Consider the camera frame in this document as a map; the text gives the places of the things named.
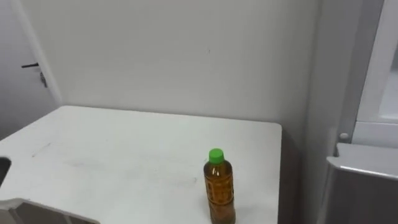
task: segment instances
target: white wall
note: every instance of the white wall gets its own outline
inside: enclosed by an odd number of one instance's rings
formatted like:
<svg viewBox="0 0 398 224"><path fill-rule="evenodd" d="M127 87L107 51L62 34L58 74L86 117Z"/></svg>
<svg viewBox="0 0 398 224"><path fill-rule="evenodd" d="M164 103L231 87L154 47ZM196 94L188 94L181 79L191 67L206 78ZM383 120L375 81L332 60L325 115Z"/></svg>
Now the white wall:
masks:
<svg viewBox="0 0 398 224"><path fill-rule="evenodd" d="M63 104L277 121L302 137L317 0L16 0Z"/></svg>

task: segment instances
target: table surface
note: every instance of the table surface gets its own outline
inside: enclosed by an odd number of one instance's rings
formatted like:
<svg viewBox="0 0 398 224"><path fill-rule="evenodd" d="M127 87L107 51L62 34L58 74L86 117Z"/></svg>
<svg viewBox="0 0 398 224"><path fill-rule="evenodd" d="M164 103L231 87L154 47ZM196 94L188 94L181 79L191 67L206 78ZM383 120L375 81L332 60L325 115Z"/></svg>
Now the table surface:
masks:
<svg viewBox="0 0 398 224"><path fill-rule="evenodd" d="M279 124L63 106L0 141L0 200L25 198L101 224L210 223L208 151L234 169L237 223L276 224Z"/></svg>

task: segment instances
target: gray surface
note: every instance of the gray surface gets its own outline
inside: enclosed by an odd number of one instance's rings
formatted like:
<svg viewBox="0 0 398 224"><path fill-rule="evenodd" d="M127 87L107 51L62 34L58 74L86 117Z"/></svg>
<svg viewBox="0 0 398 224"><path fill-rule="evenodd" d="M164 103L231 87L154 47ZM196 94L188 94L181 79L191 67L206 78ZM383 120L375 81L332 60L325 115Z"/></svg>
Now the gray surface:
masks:
<svg viewBox="0 0 398 224"><path fill-rule="evenodd" d="M397 181L330 167L318 224L396 224L397 211Z"/></svg>
<svg viewBox="0 0 398 224"><path fill-rule="evenodd" d="M326 157L335 153L339 126L353 128L367 54L374 39L371 23L376 22L381 4L382 0L323 0L320 7L303 154L305 224L317 221Z"/></svg>
<svg viewBox="0 0 398 224"><path fill-rule="evenodd" d="M363 1L338 127L338 133L347 133L349 138L340 139L340 142L349 143L352 140L383 3L384 0Z"/></svg>
<svg viewBox="0 0 398 224"><path fill-rule="evenodd" d="M1 224L98 224L68 212L22 199L0 202Z"/></svg>
<svg viewBox="0 0 398 224"><path fill-rule="evenodd" d="M336 169L398 180L398 149L337 144L339 157L328 157Z"/></svg>

